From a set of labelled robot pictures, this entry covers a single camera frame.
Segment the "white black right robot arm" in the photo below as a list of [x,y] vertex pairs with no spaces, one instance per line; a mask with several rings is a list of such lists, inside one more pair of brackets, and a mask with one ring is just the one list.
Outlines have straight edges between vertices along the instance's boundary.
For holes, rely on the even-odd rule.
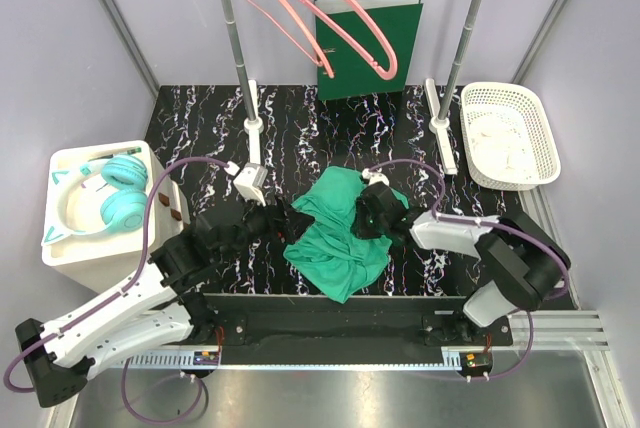
[[352,232],[363,240],[387,237],[479,259],[488,283],[467,298],[453,322],[455,335],[466,344],[480,342],[499,318],[536,311],[569,288],[570,259],[525,213],[470,217],[407,208],[389,186],[375,182],[356,199]]

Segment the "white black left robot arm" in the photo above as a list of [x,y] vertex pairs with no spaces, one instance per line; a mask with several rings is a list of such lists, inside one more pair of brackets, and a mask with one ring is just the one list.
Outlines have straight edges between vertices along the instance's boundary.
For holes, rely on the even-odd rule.
[[78,394],[102,369],[139,352],[208,342],[219,323],[198,286],[256,240],[293,244],[313,222],[313,216],[283,199],[197,215],[82,307],[56,320],[30,318],[16,327],[18,360],[32,383],[29,392],[41,407],[54,407]]

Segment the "pink plastic hanger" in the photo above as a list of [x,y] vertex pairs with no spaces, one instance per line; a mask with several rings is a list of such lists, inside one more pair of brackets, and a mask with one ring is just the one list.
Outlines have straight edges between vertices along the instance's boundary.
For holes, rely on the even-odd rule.
[[297,0],[308,8],[319,20],[330,28],[339,38],[341,38],[359,57],[369,66],[369,68],[382,80],[391,81],[398,73],[399,63],[396,52],[389,39],[370,16],[369,12],[359,3],[358,0],[339,0],[346,11],[343,14],[353,14],[360,23],[367,28],[370,35],[378,42],[383,54],[386,56],[386,63],[381,63],[348,28],[344,26],[341,19],[337,19],[336,13],[327,13],[316,2],[311,0]]

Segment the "green tank top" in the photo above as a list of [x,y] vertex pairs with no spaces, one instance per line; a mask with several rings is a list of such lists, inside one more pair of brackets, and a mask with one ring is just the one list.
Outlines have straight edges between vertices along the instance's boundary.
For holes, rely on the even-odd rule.
[[365,189],[360,173],[327,167],[293,208],[314,218],[304,234],[284,250],[284,258],[322,294],[344,303],[373,284],[390,261],[391,240],[363,240],[351,227],[356,200]]

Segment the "white tank top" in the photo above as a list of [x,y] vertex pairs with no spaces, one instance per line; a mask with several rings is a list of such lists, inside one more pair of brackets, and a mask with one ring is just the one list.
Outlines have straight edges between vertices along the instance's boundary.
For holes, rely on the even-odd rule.
[[472,159],[486,177],[522,183],[537,177],[534,150],[524,118],[504,106],[478,106],[467,131]]

